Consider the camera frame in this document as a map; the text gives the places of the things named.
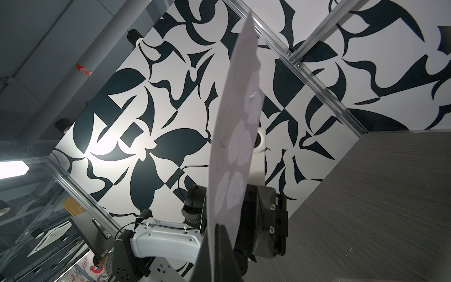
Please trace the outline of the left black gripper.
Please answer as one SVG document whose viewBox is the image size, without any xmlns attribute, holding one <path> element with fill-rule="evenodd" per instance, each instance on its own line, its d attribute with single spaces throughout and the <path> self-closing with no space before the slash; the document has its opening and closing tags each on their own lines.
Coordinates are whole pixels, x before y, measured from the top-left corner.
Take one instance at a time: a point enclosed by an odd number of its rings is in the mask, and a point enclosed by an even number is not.
<svg viewBox="0 0 451 282">
<path fill-rule="evenodd" d="M 251 261 L 284 256 L 287 249 L 287 198 L 274 188 L 249 184 L 234 249 Z"/>
</svg>

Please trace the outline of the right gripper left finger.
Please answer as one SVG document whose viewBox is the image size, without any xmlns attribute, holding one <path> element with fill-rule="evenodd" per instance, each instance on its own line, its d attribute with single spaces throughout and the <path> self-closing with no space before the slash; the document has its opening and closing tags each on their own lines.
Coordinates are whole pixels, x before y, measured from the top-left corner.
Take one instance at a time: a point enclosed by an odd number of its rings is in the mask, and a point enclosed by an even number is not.
<svg viewBox="0 0 451 282">
<path fill-rule="evenodd" d="M 209 244 L 202 243 L 189 282 L 211 282 Z"/>
</svg>

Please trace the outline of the black ceiling spotlight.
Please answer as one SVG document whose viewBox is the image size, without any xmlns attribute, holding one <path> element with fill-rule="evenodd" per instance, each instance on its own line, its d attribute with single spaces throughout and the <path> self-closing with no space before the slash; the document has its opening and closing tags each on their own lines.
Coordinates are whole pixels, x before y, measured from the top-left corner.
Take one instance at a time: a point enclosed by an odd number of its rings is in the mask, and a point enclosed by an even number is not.
<svg viewBox="0 0 451 282">
<path fill-rule="evenodd" d="M 136 48 L 143 41 L 144 36 L 137 30 L 131 29 L 127 34 L 127 40 Z"/>
</svg>

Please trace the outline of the white sticker sheet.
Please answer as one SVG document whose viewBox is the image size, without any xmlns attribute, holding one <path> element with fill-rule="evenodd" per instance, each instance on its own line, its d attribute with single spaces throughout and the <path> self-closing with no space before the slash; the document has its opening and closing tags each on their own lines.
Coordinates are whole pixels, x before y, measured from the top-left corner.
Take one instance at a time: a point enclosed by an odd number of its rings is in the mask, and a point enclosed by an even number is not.
<svg viewBox="0 0 451 282">
<path fill-rule="evenodd" d="M 212 135 L 207 185 L 207 235 L 212 281 L 223 258 L 219 246 L 233 248 L 240 225 L 251 158 L 263 107 L 261 63 L 253 13 L 237 38 Z"/>
</svg>

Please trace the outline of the bright ceiling light strip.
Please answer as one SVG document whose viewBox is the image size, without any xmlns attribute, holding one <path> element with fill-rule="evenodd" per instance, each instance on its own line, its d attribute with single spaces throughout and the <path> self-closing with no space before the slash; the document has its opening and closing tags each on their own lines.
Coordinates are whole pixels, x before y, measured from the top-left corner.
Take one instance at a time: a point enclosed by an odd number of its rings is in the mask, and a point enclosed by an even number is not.
<svg viewBox="0 0 451 282">
<path fill-rule="evenodd" d="M 0 179 L 23 176 L 29 170 L 29 166 L 23 161 L 0 162 Z"/>
</svg>

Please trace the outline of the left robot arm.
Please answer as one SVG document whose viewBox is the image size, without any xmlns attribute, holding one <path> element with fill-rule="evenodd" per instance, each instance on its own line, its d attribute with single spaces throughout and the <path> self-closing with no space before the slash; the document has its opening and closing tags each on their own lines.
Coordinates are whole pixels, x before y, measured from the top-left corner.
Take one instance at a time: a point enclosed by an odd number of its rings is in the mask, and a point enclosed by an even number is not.
<svg viewBox="0 0 451 282">
<path fill-rule="evenodd" d="M 272 259 L 286 252 L 287 198 L 274 188 L 249 184 L 245 191 L 241 222 L 234 247 L 221 230 L 215 274 L 210 274 L 206 192 L 196 184 L 189 188 L 182 214 L 186 223 L 161 222 L 144 211 L 133 222 L 134 230 L 115 237 L 112 273 L 117 282 L 182 282 L 184 276 L 171 267 L 170 259 L 193 264 L 192 282 L 240 282 L 250 261 Z"/>
</svg>

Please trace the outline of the grey ceiling pipe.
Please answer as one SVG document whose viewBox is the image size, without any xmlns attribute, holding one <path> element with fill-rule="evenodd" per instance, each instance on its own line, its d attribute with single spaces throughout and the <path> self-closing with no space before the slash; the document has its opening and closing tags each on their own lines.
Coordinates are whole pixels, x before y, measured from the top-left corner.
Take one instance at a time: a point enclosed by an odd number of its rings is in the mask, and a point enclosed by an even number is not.
<svg viewBox="0 0 451 282">
<path fill-rule="evenodd" d="M 57 118 L 149 4 L 150 1 L 129 0 L 121 6 L 47 100 L 14 138 L 18 146 L 23 148 L 34 146 L 47 127 Z"/>
</svg>

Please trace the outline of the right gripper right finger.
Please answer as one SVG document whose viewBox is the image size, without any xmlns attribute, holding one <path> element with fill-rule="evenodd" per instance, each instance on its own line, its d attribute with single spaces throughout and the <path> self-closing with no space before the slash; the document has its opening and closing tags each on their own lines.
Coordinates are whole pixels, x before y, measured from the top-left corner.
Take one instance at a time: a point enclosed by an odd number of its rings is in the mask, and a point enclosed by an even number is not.
<svg viewBox="0 0 451 282">
<path fill-rule="evenodd" d="M 241 272 L 226 227 L 217 224 L 214 234 L 214 281 L 242 282 Z"/>
</svg>

